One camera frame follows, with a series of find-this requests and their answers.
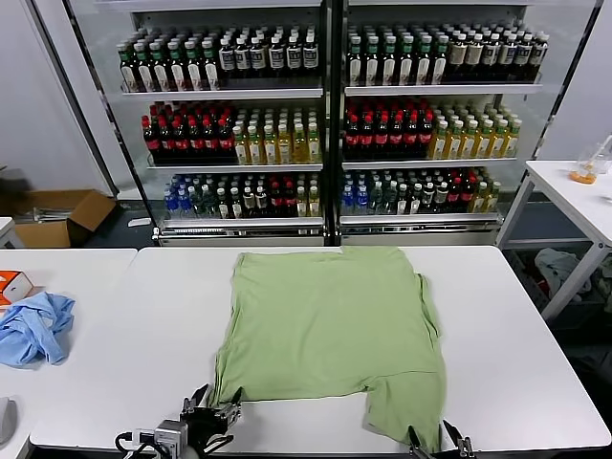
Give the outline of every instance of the beverage bottle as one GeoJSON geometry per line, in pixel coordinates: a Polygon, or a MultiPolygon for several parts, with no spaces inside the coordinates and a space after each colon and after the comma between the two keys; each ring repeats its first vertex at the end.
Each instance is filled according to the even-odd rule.
{"type": "Polygon", "coordinates": [[[365,55],[365,85],[374,86],[379,67],[379,38],[370,35],[367,38],[367,54],[365,55]]]}
{"type": "Polygon", "coordinates": [[[168,77],[167,59],[162,51],[162,44],[153,42],[149,45],[151,50],[151,70],[160,91],[170,91],[170,78],[168,77]]]}
{"type": "Polygon", "coordinates": [[[495,213],[497,210],[497,200],[499,198],[499,188],[501,184],[499,182],[493,182],[491,192],[487,195],[485,204],[482,206],[482,213],[495,213]]]}
{"type": "Polygon", "coordinates": [[[179,200],[169,189],[164,190],[164,203],[170,220],[180,218],[181,210],[179,208],[179,200]]]}
{"type": "Polygon", "coordinates": [[[321,155],[321,145],[318,137],[318,129],[317,124],[315,122],[311,122],[308,124],[308,152],[308,163],[321,164],[323,162],[323,158],[321,155]]]}
{"type": "Polygon", "coordinates": [[[149,121],[149,117],[144,115],[142,117],[142,137],[144,138],[144,143],[146,143],[146,148],[149,152],[155,157],[155,155],[160,153],[162,149],[162,143],[160,142],[160,138],[155,132],[155,129],[151,126],[151,121],[149,121]]]}
{"type": "Polygon", "coordinates": [[[142,89],[147,93],[154,93],[156,91],[155,82],[149,68],[149,56],[144,43],[134,44],[134,51],[136,52],[136,66],[141,76],[142,89]]]}
{"type": "Polygon", "coordinates": [[[370,199],[367,207],[368,215],[380,214],[383,207],[383,183],[374,182],[374,187],[370,191],[370,199]]]}
{"type": "Polygon", "coordinates": [[[448,37],[440,35],[430,67],[431,84],[441,84],[447,68],[448,37]]]}
{"type": "Polygon", "coordinates": [[[525,33],[517,43],[514,63],[510,68],[509,81],[524,82],[527,80],[525,69],[534,47],[533,38],[534,36],[530,33],[525,33]]]}
{"type": "Polygon", "coordinates": [[[195,117],[189,115],[189,144],[191,151],[198,157],[204,156],[204,137],[195,117]]]}
{"type": "Polygon", "coordinates": [[[289,75],[298,77],[302,68],[302,48],[297,43],[297,36],[289,37],[289,46],[287,47],[287,67],[289,75]]]}
{"type": "Polygon", "coordinates": [[[535,44],[532,53],[529,57],[529,62],[525,66],[525,80],[533,83],[536,81],[539,68],[542,61],[548,52],[549,35],[546,33],[538,33],[535,36],[535,44]]]}
{"type": "Polygon", "coordinates": [[[478,70],[483,49],[482,33],[476,33],[473,40],[468,44],[468,50],[466,51],[464,81],[475,82],[478,80],[478,70]]]}
{"type": "Polygon", "coordinates": [[[464,130],[459,144],[458,159],[468,160],[472,157],[472,151],[476,142],[476,129],[478,129],[478,121],[470,120],[468,128],[464,130]]]}
{"type": "Polygon", "coordinates": [[[495,131],[491,135],[487,158],[501,158],[501,147],[504,146],[506,140],[507,127],[508,122],[506,120],[499,120],[495,131]]]}
{"type": "Polygon", "coordinates": [[[419,136],[417,117],[418,112],[412,110],[404,127],[404,154],[406,158],[414,158],[417,156],[417,140],[419,136]]]}
{"type": "Polygon", "coordinates": [[[381,56],[382,86],[391,86],[395,81],[395,41],[393,35],[384,39],[384,53],[381,56]]]}
{"type": "Polygon", "coordinates": [[[342,192],[341,215],[353,215],[354,204],[353,188],[350,185],[345,185],[342,192]]]}
{"type": "Polygon", "coordinates": [[[251,74],[251,53],[245,44],[244,38],[236,38],[236,49],[234,50],[236,59],[236,73],[238,77],[246,78],[251,74]]]}
{"type": "Polygon", "coordinates": [[[474,197],[475,186],[476,178],[474,176],[471,176],[468,181],[464,183],[461,189],[461,195],[459,196],[459,211],[468,211],[468,207],[470,206],[471,200],[474,197]]]}
{"type": "Polygon", "coordinates": [[[447,81],[458,82],[463,79],[461,71],[466,60],[468,45],[466,45],[466,35],[464,33],[458,33],[456,37],[453,38],[452,44],[450,45],[447,81]]]}
{"type": "Polygon", "coordinates": [[[179,188],[179,207],[181,208],[181,218],[195,217],[189,196],[183,188],[179,188]]]}
{"type": "Polygon", "coordinates": [[[511,65],[514,62],[514,56],[516,55],[515,41],[516,35],[514,33],[510,33],[506,42],[501,45],[495,71],[496,81],[507,81],[509,79],[511,65]]]}
{"type": "Polygon", "coordinates": [[[270,68],[272,76],[275,78],[284,77],[286,72],[285,49],[280,44],[280,37],[272,37],[272,46],[268,52],[270,55],[270,68]]]}
{"type": "Polygon", "coordinates": [[[186,71],[185,61],[183,60],[179,43],[176,41],[169,42],[168,50],[170,51],[170,70],[172,72],[174,86],[176,86],[177,91],[186,91],[186,75],[188,75],[188,72],[186,71]]]}
{"type": "Polygon", "coordinates": [[[491,143],[493,121],[485,119],[482,129],[476,134],[474,148],[472,149],[472,157],[476,159],[487,158],[489,145],[491,143]]]}
{"type": "Polygon", "coordinates": [[[416,84],[422,85],[427,81],[427,74],[429,73],[429,61],[431,56],[429,51],[431,50],[431,36],[423,35],[421,37],[421,47],[417,53],[417,79],[416,84]]]}
{"type": "Polygon", "coordinates": [[[483,206],[485,205],[485,200],[487,199],[487,182],[480,182],[478,184],[478,193],[474,196],[474,199],[471,200],[470,205],[468,206],[469,213],[480,213],[483,210],[483,206]]]}
{"type": "Polygon", "coordinates": [[[212,40],[204,40],[202,42],[202,48],[204,48],[204,60],[201,61],[201,68],[206,73],[208,88],[210,91],[218,91],[219,75],[217,73],[217,59],[215,58],[214,50],[212,49],[212,40]]]}
{"type": "Polygon", "coordinates": [[[304,71],[306,75],[316,77],[318,74],[318,44],[315,41],[314,33],[306,34],[304,44],[304,71]]]}
{"type": "Polygon", "coordinates": [[[423,185],[414,184],[412,188],[412,196],[410,197],[410,214],[415,214],[421,206],[421,194],[423,193],[423,185]]]}
{"type": "Polygon", "coordinates": [[[351,47],[346,56],[348,62],[348,84],[359,86],[361,79],[361,38],[358,35],[351,36],[351,47]]]}
{"type": "Polygon", "coordinates": [[[287,132],[287,124],[284,123],[278,125],[278,153],[281,164],[291,164],[293,157],[291,136],[287,132]]]}
{"type": "Polygon", "coordinates": [[[117,52],[120,58],[119,70],[123,75],[123,81],[125,81],[125,91],[128,93],[138,93],[140,73],[138,72],[136,61],[130,55],[129,48],[130,44],[125,41],[117,45],[117,52]]]}
{"type": "Polygon", "coordinates": [[[500,157],[501,158],[515,158],[516,147],[518,144],[518,136],[520,134],[520,126],[523,124],[522,120],[515,119],[508,132],[506,133],[506,139],[501,147],[500,157]]]}
{"type": "Polygon", "coordinates": [[[431,138],[433,137],[433,112],[427,110],[422,118],[421,124],[418,127],[419,135],[417,137],[419,156],[424,158],[429,150],[431,138]]]}
{"type": "Polygon", "coordinates": [[[270,124],[264,126],[264,147],[266,149],[266,164],[278,164],[276,138],[270,124]]]}
{"type": "Polygon", "coordinates": [[[483,51],[480,56],[480,69],[478,71],[479,81],[494,81],[494,71],[496,70],[500,48],[501,42],[499,41],[499,33],[492,33],[491,38],[484,43],[483,51]]]}

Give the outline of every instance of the bottle label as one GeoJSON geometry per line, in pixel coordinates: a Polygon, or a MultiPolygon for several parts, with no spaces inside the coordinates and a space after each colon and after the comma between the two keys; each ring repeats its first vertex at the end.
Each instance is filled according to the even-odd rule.
{"type": "Polygon", "coordinates": [[[255,165],[261,165],[261,155],[259,153],[259,145],[256,143],[251,144],[251,160],[255,165]]]}
{"type": "Polygon", "coordinates": [[[144,89],[146,90],[147,93],[154,93],[155,92],[155,84],[153,84],[153,76],[151,76],[151,71],[149,70],[148,67],[144,67],[143,65],[141,65],[138,68],[139,73],[141,74],[142,77],[142,84],[144,85],[144,89]]]}
{"type": "Polygon", "coordinates": [[[379,67],[379,61],[369,59],[365,67],[365,85],[374,86],[376,84],[376,70],[379,67]]]}
{"type": "Polygon", "coordinates": [[[249,50],[236,50],[236,67],[239,70],[249,70],[251,63],[249,62],[249,50]]]}
{"type": "Polygon", "coordinates": [[[121,67],[121,73],[123,74],[123,78],[125,79],[125,84],[127,84],[127,91],[129,93],[138,93],[138,83],[134,78],[134,73],[132,69],[129,67],[121,67]]]}
{"type": "Polygon", "coordinates": [[[459,154],[459,158],[468,160],[471,156],[471,151],[474,148],[474,139],[467,138],[463,144],[463,151],[459,154]]]}
{"type": "Polygon", "coordinates": [[[391,84],[393,84],[394,69],[395,60],[387,59],[382,66],[382,86],[391,86],[391,84]]]}
{"type": "Polygon", "coordinates": [[[392,145],[399,145],[402,143],[402,134],[391,134],[389,136],[389,143],[392,145]]]}
{"type": "Polygon", "coordinates": [[[482,55],[482,46],[469,45],[468,52],[466,53],[466,64],[478,65],[480,63],[481,55],[482,55]]]}
{"type": "Polygon", "coordinates": [[[456,160],[457,155],[459,154],[459,145],[461,144],[461,139],[452,139],[450,141],[450,151],[448,152],[448,158],[450,160],[456,160]]]}
{"type": "Polygon", "coordinates": [[[228,218],[228,214],[229,214],[228,206],[225,204],[220,204],[219,213],[221,214],[221,218],[228,218]]]}
{"type": "Polygon", "coordinates": [[[466,60],[466,51],[468,47],[465,45],[453,44],[450,47],[450,64],[461,65],[466,60]]]}
{"type": "Polygon", "coordinates": [[[446,140],[444,138],[436,139],[436,144],[433,147],[433,160],[441,160],[442,152],[444,151],[444,145],[446,140]]]}
{"type": "Polygon", "coordinates": [[[273,143],[266,143],[266,160],[268,164],[276,164],[276,147],[273,143]]]}
{"type": "Polygon", "coordinates": [[[310,155],[310,164],[318,163],[321,157],[320,145],[318,142],[308,142],[308,151],[310,155]]]}
{"type": "Polygon", "coordinates": [[[160,149],[159,139],[153,139],[152,141],[146,141],[146,147],[149,150],[159,150],[160,149]]]}
{"type": "Polygon", "coordinates": [[[301,48],[287,48],[287,66],[290,69],[299,69],[302,66],[301,48]]]}
{"type": "Polygon", "coordinates": [[[388,139],[388,136],[386,134],[377,134],[376,135],[376,145],[385,145],[386,141],[388,139]]]}
{"type": "Polygon", "coordinates": [[[444,69],[447,66],[447,60],[443,57],[436,59],[433,64],[433,76],[431,78],[431,84],[440,84],[442,82],[442,76],[444,75],[444,69]]]}
{"type": "Polygon", "coordinates": [[[160,82],[160,89],[162,91],[169,91],[170,82],[168,81],[168,75],[165,72],[165,67],[162,65],[156,65],[155,67],[153,67],[153,70],[155,71],[155,76],[157,77],[157,80],[160,82]]]}
{"type": "Polygon", "coordinates": [[[219,91],[219,77],[217,76],[217,67],[214,64],[207,64],[206,71],[210,91],[219,91]]]}
{"type": "Polygon", "coordinates": [[[221,69],[227,71],[236,68],[236,61],[233,58],[233,50],[219,50],[219,64],[221,69]]]}
{"type": "Polygon", "coordinates": [[[281,144],[278,146],[278,150],[280,152],[280,163],[291,164],[291,151],[289,145],[281,144]]]}
{"type": "Polygon", "coordinates": [[[345,139],[346,139],[346,144],[347,145],[354,146],[354,145],[357,145],[357,143],[359,143],[360,136],[349,136],[349,135],[347,135],[345,137],[345,139]]]}
{"type": "Polygon", "coordinates": [[[174,64],[172,66],[172,75],[174,75],[174,81],[176,81],[176,89],[178,91],[186,91],[185,76],[183,75],[183,67],[174,64]]]}
{"type": "Polygon", "coordinates": [[[499,53],[499,46],[497,45],[485,45],[481,55],[481,62],[484,65],[493,65],[497,62],[497,54],[499,53]]]}
{"type": "Polygon", "coordinates": [[[491,139],[489,137],[483,137],[480,140],[480,144],[478,145],[478,151],[476,152],[476,158],[483,159],[487,155],[487,150],[489,149],[489,143],[491,139]]]}
{"type": "Polygon", "coordinates": [[[236,158],[238,159],[238,163],[240,165],[245,165],[248,163],[245,145],[236,145],[236,158]]]}
{"type": "Polygon", "coordinates": [[[404,143],[406,145],[414,145],[417,142],[417,135],[404,132],[404,143]]]}
{"type": "Polygon", "coordinates": [[[273,69],[279,70],[285,67],[285,53],[282,48],[270,48],[270,66],[273,69]]]}
{"type": "Polygon", "coordinates": [[[484,213],[493,213],[495,212],[495,208],[497,208],[497,198],[491,198],[487,201],[484,213]]]}
{"type": "Polygon", "coordinates": [[[232,204],[231,209],[233,210],[233,216],[236,218],[242,218],[242,206],[239,204],[232,204]]]}
{"type": "Polygon", "coordinates": [[[419,60],[419,68],[417,70],[417,84],[425,84],[427,80],[428,70],[429,70],[429,59],[419,60]]]}
{"type": "Polygon", "coordinates": [[[191,85],[194,91],[204,91],[202,87],[202,78],[200,77],[200,68],[195,64],[187,65],[189,71],[189,77],[191,78],[191,85]]]}
{"type": "Polygon", "coordinates": [[[251,66],[255,70],[261,70],[266,68],[266,58],[264,57],[264,50],[251,50],[251,66]]]}
{"type": "Polygon", "coordinates": [[[361,74],[361,61],[357,59],[351,60],[350,65],[350,82],[351,86],[358,86],[360,84],[360,74],[361,74]]]}
{"type": "Polygon", "coordinates": [[[403,59],[402,65],[400,66],[400,86],[406,86],[408,79],[410,78],[410,70],[412,69],[412,59],[403,59]]]}
{"type": "Polygon", "coordinates": [[[304,48],[304,67],[315,69],[318,67],[318,46],[314,48],[304,48]]]}

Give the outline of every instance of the refrigerator shelf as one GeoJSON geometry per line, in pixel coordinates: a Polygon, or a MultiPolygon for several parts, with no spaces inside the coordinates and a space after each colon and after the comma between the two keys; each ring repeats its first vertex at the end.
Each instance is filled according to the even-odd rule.
{"type": "Polygon", "coordinates": [[[371,96],[460,96],[477,94],[535,94],[542,84],[440,84],[420,86],[347,86],[348,98],[371,96]]]}
{"type": "Polygon", "coordinates": [[[244,8],[318,7],[320,0],[97,0],[104,11],[237,10],[244,8]]]}
{"type": "Polygon", "coordinates": [[[172,91],[155,93],[122,93],[126,98],[143,102],[158,100],[257,100],[268,98],[321,98],[322,88],[232,89],[219,91],[172,91]]]}
{"type": "Polygon", "coordinates": [[[406,161],[362,161],[342,164],[344,170],[366,169],[417,169],[420,167],[474,167],[478,165],[511,164],[516,158],[483,160],[406,160],[406,161]]]}

